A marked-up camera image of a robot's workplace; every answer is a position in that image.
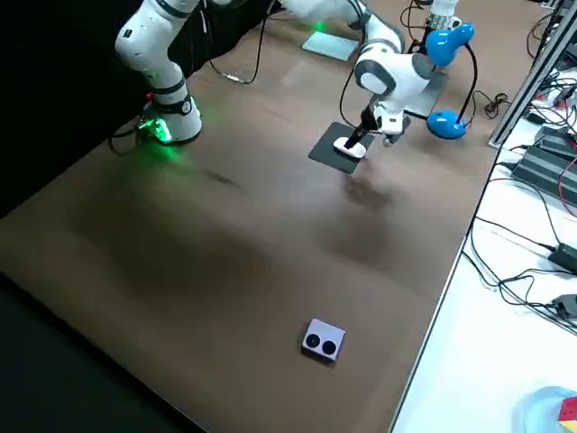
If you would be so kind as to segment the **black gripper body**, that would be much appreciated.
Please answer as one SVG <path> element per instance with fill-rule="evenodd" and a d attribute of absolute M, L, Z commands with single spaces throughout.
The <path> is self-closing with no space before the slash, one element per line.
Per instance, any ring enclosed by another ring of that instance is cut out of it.
<path fill-rule="evenodd" d="M 378 132 L 381 125 L 382 121 L 374 114 L 374 105 L 369 103 L 361 112 L 359 127 L 365 132 Z"/>

